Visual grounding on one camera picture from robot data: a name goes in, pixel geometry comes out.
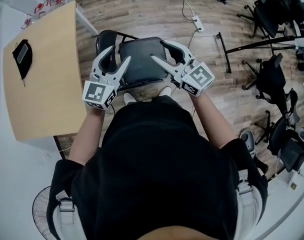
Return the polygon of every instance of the black chair seat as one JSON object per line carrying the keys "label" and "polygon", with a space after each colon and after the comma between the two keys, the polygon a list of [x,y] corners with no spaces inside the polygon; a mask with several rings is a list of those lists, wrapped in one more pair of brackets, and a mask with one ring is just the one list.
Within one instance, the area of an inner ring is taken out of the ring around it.
{"label": "black chair seat", "polygon": [[156,82],[168,76],[168,73],[151,58],[151,54],[154,54],[167,59],[166,51],[160,41],[159,37],[150,37],[120,43],[121,61],[127,56],[131,56],[131,62],[124,75],[124,81],[127,85]]}
{"label": "black chair seat", "polygon": [[272,38],[275,38],[278,33],[279,24],[270,16],[267,12],[266,6],[259,3],[254,9],[254,17],[260,26],[268,33]]}

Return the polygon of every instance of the backpack strap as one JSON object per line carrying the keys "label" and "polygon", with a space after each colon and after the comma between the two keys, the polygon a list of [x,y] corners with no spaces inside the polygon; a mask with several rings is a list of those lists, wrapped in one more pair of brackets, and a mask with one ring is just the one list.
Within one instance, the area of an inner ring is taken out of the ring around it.
{"label": "backpack strap", "polygon": [[263,202],[259,190],[249,185],[248,170],[241,170],[238,173],[240,179],[236,190],[238,213],[233,239],[246,240],[252,235],[260,220]]}
{"label": "backpack strap", "polygon": [[56,195],[59,205],[53,212],[55,231],[60,240],[87,240],[77,206],[65,191]]}

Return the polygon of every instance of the wooden floor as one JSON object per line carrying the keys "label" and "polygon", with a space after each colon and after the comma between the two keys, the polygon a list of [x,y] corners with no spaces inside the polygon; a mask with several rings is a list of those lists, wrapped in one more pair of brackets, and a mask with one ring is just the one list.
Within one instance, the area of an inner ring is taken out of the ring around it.
{"label": "wooden floor", "polygon": [[[182,0],[76,0],[83,8],[84,14],[89,21],[101,32],[111,29],[134,35],[138,38],[160,37],[188,45],[190,36],[195,30],[192,22],[187,21],[181,13]],[[253,5],[256,0],[228,0],[224,5],[217,0],[187,0],[194,12],[199,15],[205,31],[196,33],[191,42],[190,50],[200,61],[204,61],[214,73],[216,80],[206,91],[213,102],[232,124],[235,134],[239,135],[244,129],[251,129],[257,138],[262,133],[254,122],[266,121],[265,110],[270,110],[274,122],[280,118],[280,112],[275,105],[270,105],[264,100],[255,98],[256,88],[248,91],[241,89],[242,84],[252,81],[253,74],[250,69],[242,65],[242,60],[252,63],[257,69],[256,59],[268,60],[271,57],[269,49],[251,49],[231,53],[229,55],[232,73],[226,73],[226,61],[224,58],[221,42],[215,38],[221,32],[225,45],[228,49],[241,45],[260,41],[261,38],[250,39],[253,24],[236,17],[237,13],[249,14],[244,5]],[[191,11],[185,6],[184,13],[191,17]],[[96,57],[95,37],[91,36],[81,26],[77,27],[77,44],[82,81],[88,79],[93,59]],[[283,61],[281,63],[285,78],[286,91],[294,88],[299,96],[297,110],[302,117],[304,125],[304,73],[297,70],[297,60],[294,50],[282,51]],[[137,100],[151,99],[159,94],[160,90],[169,84],[169,79],[164,82],[131,89],[129,92]],[[119,93],[113,102],[115,110],[118,111],[125,104]],[[172,95],[184,109],[193,113],[193,105],[189,96],[182,90],[176,89]],[[105,117],[103,134],[106,132],[113,111],[109,110]],[[205,136],[197,114],[193,117],[197,129]],[[75,134],[59,136],[62,149],[71,146]],[[276,157],[267,150],[266,143],[260,143],[257,147],[257,156],[269,165],[267,177],[271,177],[276,171]]]}

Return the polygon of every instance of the fan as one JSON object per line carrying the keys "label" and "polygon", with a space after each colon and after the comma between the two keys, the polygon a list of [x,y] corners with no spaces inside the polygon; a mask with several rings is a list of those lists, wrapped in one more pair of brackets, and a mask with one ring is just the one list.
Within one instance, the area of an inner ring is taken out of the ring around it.
{"label": "fan", "polygon": [[46,240],[56,240],[49,230],[47,208],[49,203],[50,187],[44,188],[34,199],[32,215],[38,231]]}

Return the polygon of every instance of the person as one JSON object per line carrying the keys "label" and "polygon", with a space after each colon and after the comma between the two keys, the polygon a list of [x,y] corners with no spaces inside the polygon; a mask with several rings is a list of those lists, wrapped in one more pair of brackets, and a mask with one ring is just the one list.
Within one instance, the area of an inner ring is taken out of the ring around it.
{"label": "person", "polygon": [[78,207],[88,240],[233,239],[239,171],[267,201],[261,176],[242,139],[203,92],[190,96],[208,141],[168,86],[151,102],[124,94],[98,148],[105,111],[89,110],[68,159],[57,162],[47,220],[65,190]]}

